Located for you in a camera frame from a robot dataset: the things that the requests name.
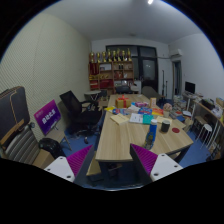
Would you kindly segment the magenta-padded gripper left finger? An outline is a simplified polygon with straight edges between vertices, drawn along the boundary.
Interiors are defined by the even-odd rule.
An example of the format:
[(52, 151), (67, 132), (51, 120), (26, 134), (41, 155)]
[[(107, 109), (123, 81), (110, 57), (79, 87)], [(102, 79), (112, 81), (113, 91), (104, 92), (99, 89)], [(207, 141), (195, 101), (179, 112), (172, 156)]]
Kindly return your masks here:
[(89, 145), (68, 157), (59, 156), (45, 171), (82, 186), (93, 156), (94, 146)]

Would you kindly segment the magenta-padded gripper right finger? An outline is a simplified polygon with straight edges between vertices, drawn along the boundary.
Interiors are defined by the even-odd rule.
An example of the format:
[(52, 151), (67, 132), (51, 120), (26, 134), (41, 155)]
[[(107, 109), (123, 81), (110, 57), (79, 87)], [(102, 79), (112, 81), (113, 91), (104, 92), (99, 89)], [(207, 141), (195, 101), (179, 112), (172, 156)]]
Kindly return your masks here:
[(157, 155), (135, 144), (130, 145), (130, 154), (143, 185), (147, 185), (182, 169), (168, 155), (164, 153)]

